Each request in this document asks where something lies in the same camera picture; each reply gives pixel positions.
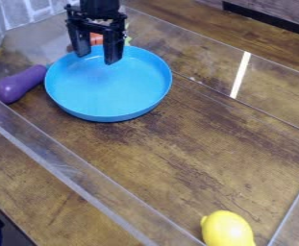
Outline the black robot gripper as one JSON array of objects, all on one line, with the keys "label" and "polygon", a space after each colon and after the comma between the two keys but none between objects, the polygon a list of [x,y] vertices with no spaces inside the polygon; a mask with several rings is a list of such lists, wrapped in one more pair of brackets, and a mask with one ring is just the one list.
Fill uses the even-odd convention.
[{"label": "black robot gripper", "polygon": [[90,52],[89,32],[102,34],[104,63],[121,59],[124,47],[124,20],[118,11],[118,0],[80,0],[66,5],[66,29],[73,51],[78,57]]}]

